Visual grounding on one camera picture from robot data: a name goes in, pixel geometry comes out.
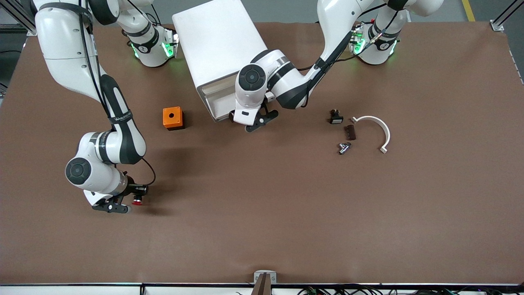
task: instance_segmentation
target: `metal fitting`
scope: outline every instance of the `metal fitting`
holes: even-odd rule
[[[339,154],[343,155],[343,154],[345,154],[347,152],[347,150],[349,150],[351,148],[351,143],[349,143],[349,142],[341,143],[341,144],[339,144],[339,148],[340,148]]]

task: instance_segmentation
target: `white arc bracket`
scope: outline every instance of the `white arc bracket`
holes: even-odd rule
[[[384,123],[384,121],[382,121],[381,119],[377,118],[377,117],[374,117],[374,116],[363,116],[363,117],[360,117],[360,118],[351,118],[351,121],[353,121],[353,123],[356,123],[358,121],[361,121],[361,120],[370,120],[370,121],[373,121],[377,124],[380,125],[380,127],[382,127],[382,129],[384,129],[384,132],[386,134],[386,142],[384,143],[384,145],[380,148],[380,151],[383,152],[383,153],[387,153],[387,149],[386,149],[386,145],[388,145],[389,143],[389,140],[391,139],[391,133],[389,132],[389,127],[388,125],[386,125]]]

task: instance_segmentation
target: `black cable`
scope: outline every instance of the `black cable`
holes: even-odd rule
[[[331,293],[327,292],[326,289],[319,289],[319,290],[324,292],[326,295],[331,295]]]
[[[375,6],[375,7],[371,8],[371,9],[368,9],[368,10],[362,12],[358,17],[361,17],[361,16],[365,15],[366,13],[370,13],[370,12],[372,12],[372,11],[374,11],[374,10],[376,10],[376,9],[379,9],[379,8],[381,8],[381,7],[384,7],[384,6],[386,6],[386,5],[387,5],[387,4],[384,3],[384,4],[381,4],[381,5]],[[354,58],[354,57],[347,58],[347,59],[340,60],[340,61],[347,61],[347,60],[350,60],[350,59],[352,59],[352,58]],[[314,66],[314,65],[310,65],[309,67],[302,68],[302,69],[298,69],[298,70],[299,70],[299,71],[309,70],[309,69],[311,69],[313,66]]]
[[[308,84],[305,86],[305,103],[303,106],[301,106],[301,108],[305,108],[308,106],[308,102],[309,102],[309,84],[311,83],[311,80],[308,80]]]
[[[517,1],[518,1],[518,0],[514,0],[513,3],[511,3],[511,4],[506,8],[506,10],[504,10],[504,11],[503,11],[503,12],[502,12],[502,13],[501,13],[497,18],[495,18],[495,20],[494,20],[493,22],[496,23],[496,22],[498,21],[498,19],[501,18],[502,15],[503,15],[504,13],[506,13],[506,11],[508,11],[508,10],[513,6],[513,4],[515,4]]]
[[[157,21],[157,19],[156,19],[156,18],[155,18],[151,13],[146,12],[146,15],[147,15],[147,18],[149,19],[149,21],[153,23],[153,25],[155,25],[155,26],[160,25],[160,23]]]
[[[153,181],[151,181],[150,183],[146,184],[146,185],[151,185],[151,184],[155,183],[155,180],[157,180],[157,174],[155,173],[155,169],[153,169],[151,164],[149,164],[149,162],[147,162],[146,159],[142,158],[142,161],[146,162],[146,164],[149,166],[149,168],[153,172]]]
[[[502,20],[502,22],[500,22],[501,24],[503,24],[513,13],[515,13],[515,11],[517,11],[517,9],[519,9],[522,5],[524,4],[524,2],[520,3],[519,6],[517,6],[517,8],[513,9],[512,12],[510,12],[508,14],[508,16],[506,16],[505,19]]]
[[[0,53],[8,53],[8,52],[18,52],[18,53],[22,53],[22,51],[20,51],[20,50],[6,50],[6,51],[0,51]]]
[[[160,21],[160,17],[158,16],[157,10],[155,9],[155,6],[151,4],[151,7],[153,8],[153,11],[155,12],[155,15],[157,16],[158,24],[162,25],[162,22]]]
[[[361,16],[365,15],[366,13],[372,12],[372,11],[374,11],[375,9],[379,9],[379,8],[384,7],[384,6],[386,6],[386,5],[387,5],[387,4],[384,3],[384,4],[381,4],[381,5],[375,6],[375,7],[371,8],[371,9],[368,9],[368,10],[362,12],[358,17],[361,17]]]
[[[299,70],[299,71],[305,71],[305,70],[309,70],[309,69],[311,69],[312,67],[313,67],[313,65],[310,65],[310,66],[308,66],[307,68],[301,68],[301,69],[297,69],[297,70]]]
[[[140,14],[142,14],[143,17],[147,18],[147,16],[144,15],[144,13],[142,12],[142,10],[138,9],[138,7],[136,7],[135,3],[131,2],[131,0],[127,0],[138,12],[140,12]]]
[[[79,17],[79,23],[80,23],[80,35],[82,37],[82,45],[84,47],[85,58],[86,58],[86,60],[88,62],[89,74],[91,75],[91,80],[93,81],[93,86],[94,86],[94,88],[96,90],[96,94],[98,95],[98,97],[100,99],[100,104],[102,104],[102,106],[104,107],[104,111],[107,114],[107,117],[110,117],[110,114],[109,114],[109,111],[108,111],[107,106],[105,104],[105,101],[102,99],[102,95],[100,94],[100,91],[98,89],[98,85],[96,84],[95,75],[93,73],[93,68],[91,66],[91,59],[89,58],[88,45],[85,42],[84,21],[83,21],[81,15],[78,15],[78,17]]]

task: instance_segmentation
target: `green led light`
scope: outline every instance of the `green led light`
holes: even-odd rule
[[[135,49],[135,45],[133,45],[133,43],[131,43],[131,48],[132,48],[133,51],[135,52],[135,57],[136,57],[136,58],[139,58],[139,57],[138,57],[138,53],[136,52],[136,49]]]
[[[392,55],[395,51],[395,45],[397,44],[397,41],[395,40],[395,43],[393,43],[393,46],[391,47],[391,51],[389,52],[389,55]]]
[[[173,49],[171,49],[171,45],[162,43],[162,47],[164,48],[164,51],[166,52],[167,57],[173,56]]]
[[[360,54],[362,52],[362,50],[364,50],[364,47],[366,45],[366,39],[361,39],[361,41],[355,45],[355,49],[353,49],[353,53],[354,54]]]

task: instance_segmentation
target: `yellow floor line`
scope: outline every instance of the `yellow floor line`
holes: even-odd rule
[[[475,16],[473,15],[473,11],[471,10],[471,5],[469,0],[462,0],[462,5],[464,5],[464,10],[466,11],[467,20],[470,22],[475,21]]]

